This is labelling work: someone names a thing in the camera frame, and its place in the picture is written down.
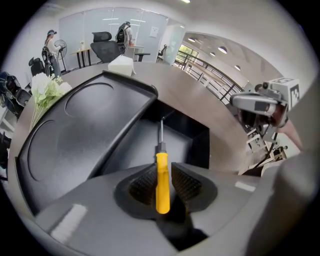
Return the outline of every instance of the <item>person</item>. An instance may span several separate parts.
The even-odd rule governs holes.
[[[51,53],[50,63],[53,66],[54,76],[55,78],[61,77],[61,70],[58,63],[58,52],[63,47],[63,45],[55,46],[53,38],[54,35],[57,34],[53,29],[49,30],[46,35],[46,40],[44,41],[44,46],[46,46]]]
[[[127,42],[128,42],[128,45],[129,44],[132,44],[132,28],[131,28],[131,25],[130,25],[130,22],[129,21],[126,21],[125,23],[123,23],[118,31],[120,31],[121,29],[123,29],[125,32],[126,32],[126,38],[127,38]]]

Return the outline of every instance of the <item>ceiling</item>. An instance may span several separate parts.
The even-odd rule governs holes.
[[[188,38],[195,39],[196,41],[191,42]],[[195,46],[209,56],[211,56],[210,53],[213,52],[215,57],[211,56],[212,58],[217,58],[232,68],[234,68],[235,65],[240,66],[241,74],[250,81],[252,80],[253,74],[256,74],[256,78],[261,77],[259,79],[265,80],[271,80],[282,76],[278,70],[263,57],[229,39],[187,32],[183,41]],[[224,54],[218,49],[221,46],[224,46],[227,49],[227,54]]]

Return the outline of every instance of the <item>metal railing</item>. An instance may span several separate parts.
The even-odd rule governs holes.
[[[202,68],[205,68],[208,72],[212,73],[213,77],[216,77],[217,79],[209,77],[206,73],[203,73],[192,64],[186,66],[188,62],[200,65]],[[179,50],[174,63],[203,85],[206,84],[207,79],[210,79],[211,81],[207,83],[206,88],[225,105],[229,103],[231,95],[244,91],[233,79],[215,66],[203,59],[192,56],[187,52]]]

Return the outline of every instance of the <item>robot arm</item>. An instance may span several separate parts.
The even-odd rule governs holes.
[[[256,128],[263,140],[276,144],[273,134],[287,123],[288,111],[299,99],[299,80],[278,78],[264,82],[256,93],[232,95],[230,104],[240,110],[241,122]]]

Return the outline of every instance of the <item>black plastic tray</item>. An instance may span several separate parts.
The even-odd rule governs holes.
[[[153,86],[103,71],[57,101],[16,158],[31,212],[37,214],[94,176],[157,97]]]

